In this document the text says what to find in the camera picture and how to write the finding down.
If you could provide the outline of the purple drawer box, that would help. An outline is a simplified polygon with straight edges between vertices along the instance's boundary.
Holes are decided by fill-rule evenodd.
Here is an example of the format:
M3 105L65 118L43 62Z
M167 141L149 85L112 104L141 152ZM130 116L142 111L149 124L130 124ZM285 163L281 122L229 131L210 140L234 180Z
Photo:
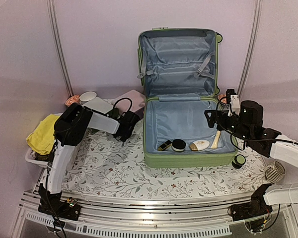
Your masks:
M141 119L143 118L146 97L142 93L136 90L131 90L114 99L111 104L114 105L121 98L129 98L132 101L132 107L130 111L137 114ZM116 105L116 108L118 108L119 112L121 113L126 112L129 107L130 101L126 99L119 101Z

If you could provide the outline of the white green drawer box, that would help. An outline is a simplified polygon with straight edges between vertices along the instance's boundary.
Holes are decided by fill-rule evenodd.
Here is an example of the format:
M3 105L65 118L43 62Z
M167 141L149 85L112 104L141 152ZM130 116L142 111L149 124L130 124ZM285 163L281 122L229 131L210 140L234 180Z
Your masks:
M101 112L114 119L117 119L120 116L119 110L117 108L113 108L111 101L107 102L99 97L95 97L94 99L84 103L83 106Z

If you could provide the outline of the green hard-shell suitcase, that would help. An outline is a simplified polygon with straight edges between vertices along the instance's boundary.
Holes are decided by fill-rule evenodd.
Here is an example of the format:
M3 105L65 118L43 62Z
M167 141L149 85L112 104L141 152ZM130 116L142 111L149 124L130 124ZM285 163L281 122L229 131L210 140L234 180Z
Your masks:
M139 78L146 97L143 122L145 163L152 168L224 166L237 154L237 141L222 132L217 149L191 151L196 140L213 142L205 110L220 109L216 99L219 33L211 29L154 29L138 37ZM167 140L186 142L183 152Z

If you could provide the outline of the yellow garment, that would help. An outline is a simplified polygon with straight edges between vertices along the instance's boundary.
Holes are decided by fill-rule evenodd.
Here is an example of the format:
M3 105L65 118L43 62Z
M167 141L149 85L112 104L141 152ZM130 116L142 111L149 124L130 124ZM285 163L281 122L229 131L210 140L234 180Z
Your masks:
M26 138L27 145L40 155L47 155L54 144L54 124L60 116L50 114Z

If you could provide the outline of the white perforated plastic basket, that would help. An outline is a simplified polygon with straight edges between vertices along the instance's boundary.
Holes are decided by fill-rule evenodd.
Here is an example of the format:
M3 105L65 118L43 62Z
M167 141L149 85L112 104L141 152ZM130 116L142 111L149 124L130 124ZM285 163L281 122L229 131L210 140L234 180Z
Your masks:
M74 151L70 156L70 161L67 165L67 170L71 169L73 167L75 158L77 156L77 151ZM31 148L28 148L26 154L25 154L25 160L29 163L35 164L41 168L46 168L47 166L47 159L48 155L40 155L33 151Z

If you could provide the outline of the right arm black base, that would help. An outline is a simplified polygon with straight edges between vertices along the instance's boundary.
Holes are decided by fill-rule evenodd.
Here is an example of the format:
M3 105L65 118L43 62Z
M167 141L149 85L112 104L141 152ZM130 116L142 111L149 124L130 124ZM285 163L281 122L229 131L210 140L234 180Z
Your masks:
M266 204L264 194L271 185L271 183L267 183L259 186L251 195L250 202L231 205L230 214L233 221L270 214L273 209L272 206Z

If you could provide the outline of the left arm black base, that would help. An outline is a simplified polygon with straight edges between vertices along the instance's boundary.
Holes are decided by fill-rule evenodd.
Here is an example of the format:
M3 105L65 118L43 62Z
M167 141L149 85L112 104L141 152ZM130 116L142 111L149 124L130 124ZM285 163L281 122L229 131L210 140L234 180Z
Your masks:
M82 207L71 197L61 201L62 193L50 194L46 190L39 191L40 205L38 211L59 218L78 221Z

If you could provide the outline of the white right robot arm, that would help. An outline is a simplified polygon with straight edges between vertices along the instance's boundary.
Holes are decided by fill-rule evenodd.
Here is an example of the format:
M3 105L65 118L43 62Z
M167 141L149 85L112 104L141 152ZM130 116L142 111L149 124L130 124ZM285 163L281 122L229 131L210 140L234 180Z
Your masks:
M298 142L290 140L281 132L263 127L263 106L252 100L240 101L233 89L226 91L228 110L206 110L205 117L210 128L226 131L243 140L246 147L260 155L283 161L298 168ZM258 216L266 205L298 204L298 183L265 184L259 197L247 205L251 216Z

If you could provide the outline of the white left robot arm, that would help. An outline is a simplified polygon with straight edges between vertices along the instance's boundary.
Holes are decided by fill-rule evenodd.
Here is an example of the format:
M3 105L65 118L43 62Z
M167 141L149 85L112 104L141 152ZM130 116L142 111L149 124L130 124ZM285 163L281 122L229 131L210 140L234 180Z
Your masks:
M54 124L54 144L47 163L48 176L44 188L50 194L61 193L62 180L76 147L88 128L112 134L125 142L132 135L140 117L127 111L117 118L79 105L69 106Z

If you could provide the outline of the cream tube in suitcase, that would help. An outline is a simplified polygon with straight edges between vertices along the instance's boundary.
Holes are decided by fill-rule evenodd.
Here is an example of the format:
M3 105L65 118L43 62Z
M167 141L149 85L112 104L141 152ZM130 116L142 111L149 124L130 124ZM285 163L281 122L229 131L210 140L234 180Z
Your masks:
M216 132L216 134L215 134L215 137L214 137L214 140L212 142L212 145L210 146L211 149L217 149L220 136L221 136L221 131L218 130Z

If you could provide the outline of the cream round bottle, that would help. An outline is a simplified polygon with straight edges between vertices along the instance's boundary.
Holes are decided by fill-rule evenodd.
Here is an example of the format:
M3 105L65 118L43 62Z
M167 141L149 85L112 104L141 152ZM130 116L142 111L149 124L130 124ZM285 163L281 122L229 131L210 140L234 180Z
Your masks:
M189 148L191 151L202 151L209 147L210 142L208 140L196 140L190 143Z

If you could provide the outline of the small dark tube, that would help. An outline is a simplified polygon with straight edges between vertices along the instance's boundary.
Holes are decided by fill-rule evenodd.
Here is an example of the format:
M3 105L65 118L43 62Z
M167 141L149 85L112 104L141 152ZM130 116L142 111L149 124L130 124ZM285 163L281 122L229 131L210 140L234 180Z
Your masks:
M165 151L172 145L172 141L167 140L158 146L157 151Z

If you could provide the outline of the floral white table mat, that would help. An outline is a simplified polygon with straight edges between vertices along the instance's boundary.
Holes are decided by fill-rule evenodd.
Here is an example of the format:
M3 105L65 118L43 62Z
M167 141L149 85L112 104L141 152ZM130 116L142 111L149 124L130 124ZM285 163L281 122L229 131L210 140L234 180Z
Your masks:
M265 182L264 163L252 149L238 152L224 166L152 168L145 163L143 122L126 142L88 128L66 169L61 193L134 199L204 198L253 192Z

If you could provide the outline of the black lidded round jar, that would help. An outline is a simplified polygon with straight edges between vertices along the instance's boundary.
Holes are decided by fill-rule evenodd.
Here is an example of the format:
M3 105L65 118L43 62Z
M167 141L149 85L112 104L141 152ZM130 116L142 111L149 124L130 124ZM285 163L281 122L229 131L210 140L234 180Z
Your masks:
M171 148L175 152L183 152L186 148L186 142L182 139L174 139Z

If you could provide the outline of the white ribbed round object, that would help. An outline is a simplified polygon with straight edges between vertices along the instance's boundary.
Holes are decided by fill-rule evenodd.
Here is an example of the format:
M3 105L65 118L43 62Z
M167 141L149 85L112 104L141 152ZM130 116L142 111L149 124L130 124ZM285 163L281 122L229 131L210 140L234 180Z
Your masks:
M277 183L285 176L286 170L280 162L274 161L265 168L264 174L267 181Z

